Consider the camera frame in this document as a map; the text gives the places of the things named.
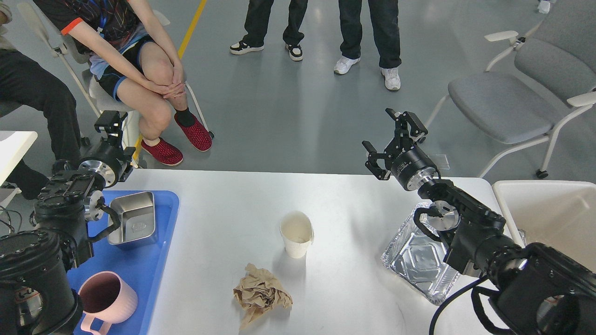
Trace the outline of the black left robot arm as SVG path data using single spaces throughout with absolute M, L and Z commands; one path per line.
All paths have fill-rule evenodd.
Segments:
M 0 240 L 1 333 L 71 335 L 83 304 L 67 273 L 94 256 L 95 242 L 121 227 L 103 189 L 128 178 L 134 147 L 122 146 L 128 114 L 107 110 L 95 123 L 106 132 L 77 163 L 53 175 L 34 204 L 37 229 Z

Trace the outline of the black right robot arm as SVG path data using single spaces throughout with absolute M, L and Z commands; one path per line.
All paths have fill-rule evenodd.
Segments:
M 521 247 L 504 234 L 506 220 L 451 180 L 417 146 L 428 134 L 416 114 L 386 108 L 395 122 L 384 151 L 364 141 L 365 166 L 378 180 L 394 176 L 406 191 L 430 200 L 413 222 L 447 248 L 445 263 L 477 280 L 474 312 L 493 335 L 593 335 L 596 328 L 595 274 L 541 242 Z

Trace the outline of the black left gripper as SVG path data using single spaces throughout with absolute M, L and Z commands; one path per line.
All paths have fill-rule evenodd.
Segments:
M 92 146 L 83 155 L 79 169 L 89 170 L 102 176 L 105 187 L 109 188 L 119 182 L 125 182 L 134 170 L 132 155 L 134 147 L 122 147 L 123 123 L 128 116 L 115 110 L 105 110 L 96 119 L 94 127 L 97 132 L 106 132 L 108 142 L 100 142 Z

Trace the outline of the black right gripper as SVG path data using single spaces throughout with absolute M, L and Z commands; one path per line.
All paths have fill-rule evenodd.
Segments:
M 406 191 L 417 190 L 424 183 L 440 177 L 436 164 L 415 144 L 423 143 L 428 129 L 415 113 L 396 112 L 386 108 L 385 112 L 395 121 L 394 138 L 383 153 L 377 152 L 368 141 L 362 141 L 367 151 L 365 166 L 381 181 L 394 176 Z M 377 161 L 386 161 L 386 169 L 381 169 Z

